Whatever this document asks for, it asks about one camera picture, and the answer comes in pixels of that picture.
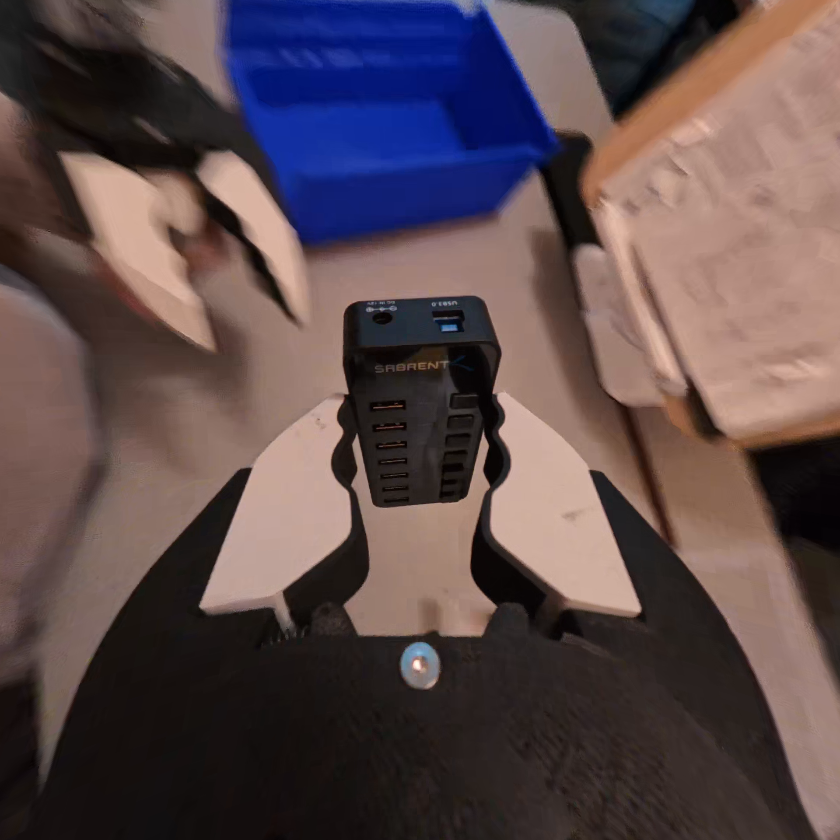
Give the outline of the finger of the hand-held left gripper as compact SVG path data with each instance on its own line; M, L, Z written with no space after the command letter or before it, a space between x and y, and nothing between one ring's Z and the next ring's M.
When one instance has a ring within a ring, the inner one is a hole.
M207 194L233 215L280 307L296 324L308 325L312 306L301 241L263 179L232 151L208 152L196 174Z
M143 313L208 352L217 345L186 259L173 245L170 198L143 175L87 152L58 159L91 231L91 247Z

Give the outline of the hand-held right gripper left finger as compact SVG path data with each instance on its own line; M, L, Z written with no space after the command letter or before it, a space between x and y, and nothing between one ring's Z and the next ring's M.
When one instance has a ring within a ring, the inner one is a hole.
M304 627L343 606L370 570L358 498L356 426L345 395L327 397L259 455L200 601L211 616L271 610Z

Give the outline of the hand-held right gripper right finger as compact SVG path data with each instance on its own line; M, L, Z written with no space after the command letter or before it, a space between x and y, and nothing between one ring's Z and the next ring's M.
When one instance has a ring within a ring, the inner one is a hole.
M595 480L559 433L507 393L486 407L488 443L470 556L480 592L549 623L566 610L643 612Z

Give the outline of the blue plastic bin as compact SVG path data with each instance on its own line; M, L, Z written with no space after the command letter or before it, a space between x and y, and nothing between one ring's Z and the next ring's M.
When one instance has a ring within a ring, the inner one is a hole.
M229 2L228 77L308 245L492 214L558 148L480 2Z

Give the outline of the glossy black USB hub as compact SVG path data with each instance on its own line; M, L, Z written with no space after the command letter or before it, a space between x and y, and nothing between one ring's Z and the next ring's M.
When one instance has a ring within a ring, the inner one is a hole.
M345 309L343 371L376 507L466 498L500 361L479 297Z

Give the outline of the black pad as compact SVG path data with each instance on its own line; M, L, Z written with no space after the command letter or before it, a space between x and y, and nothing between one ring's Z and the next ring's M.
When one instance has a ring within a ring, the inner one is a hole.
M556 150L540 168L543 187L569 255L583 245L600 245L581 195L581 176L592 153L584 133L555 130Z

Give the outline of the wooden clipboard with papers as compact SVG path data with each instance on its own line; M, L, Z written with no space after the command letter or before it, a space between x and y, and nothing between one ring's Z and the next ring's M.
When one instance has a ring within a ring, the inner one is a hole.
M581 196L650 397L738 448L838 435L838 2L766 2L591 154Z

